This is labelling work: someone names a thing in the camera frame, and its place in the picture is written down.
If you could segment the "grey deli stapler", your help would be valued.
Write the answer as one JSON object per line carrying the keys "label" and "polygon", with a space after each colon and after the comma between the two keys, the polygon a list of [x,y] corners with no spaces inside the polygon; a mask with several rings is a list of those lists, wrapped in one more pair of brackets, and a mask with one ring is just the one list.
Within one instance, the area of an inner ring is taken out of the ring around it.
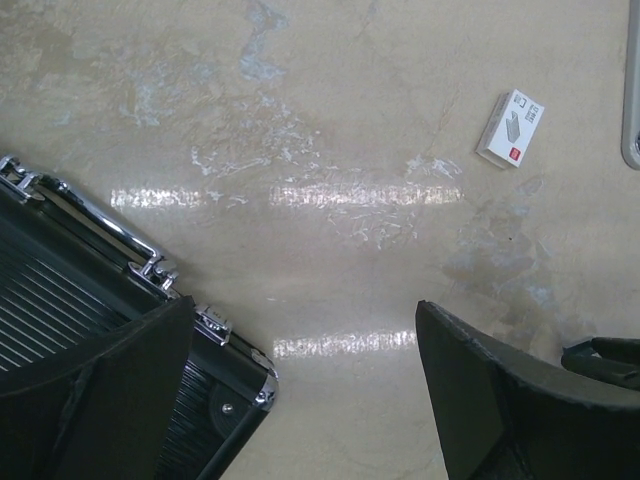
{"label": "grey deli stapler", "polygon": [[639,170],[639,0],[630,1],[623,98],[621,153]]}

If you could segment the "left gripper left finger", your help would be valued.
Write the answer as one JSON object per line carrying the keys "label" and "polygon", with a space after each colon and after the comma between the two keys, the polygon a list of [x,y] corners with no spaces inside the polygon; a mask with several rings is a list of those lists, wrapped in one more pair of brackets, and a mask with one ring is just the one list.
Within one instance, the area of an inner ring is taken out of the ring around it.
{"label": "left gripper left finger", "polygon": [[192,342],[174,299],[114,332],[1,375],[4,479],[151,479]]}

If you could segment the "white staple box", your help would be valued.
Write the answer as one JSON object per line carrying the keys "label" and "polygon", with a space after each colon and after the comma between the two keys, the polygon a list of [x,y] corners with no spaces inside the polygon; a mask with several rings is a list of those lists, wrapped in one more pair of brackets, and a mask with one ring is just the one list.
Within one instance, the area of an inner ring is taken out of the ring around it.
{"label": "white staple box", "polygon": [[519,168],[544,111],[544,106],[518,89],[503,93],[492,110],[476,153],[502,169]]}

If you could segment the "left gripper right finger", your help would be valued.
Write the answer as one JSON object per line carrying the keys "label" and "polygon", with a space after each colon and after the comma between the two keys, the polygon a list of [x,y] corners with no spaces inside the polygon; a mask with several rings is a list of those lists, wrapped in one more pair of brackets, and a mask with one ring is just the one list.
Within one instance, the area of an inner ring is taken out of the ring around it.
{"label": "left gripper right finger", "polygon": [[433,302],[415,321],[449,478],[638,478],[639,391],[542,361]]}

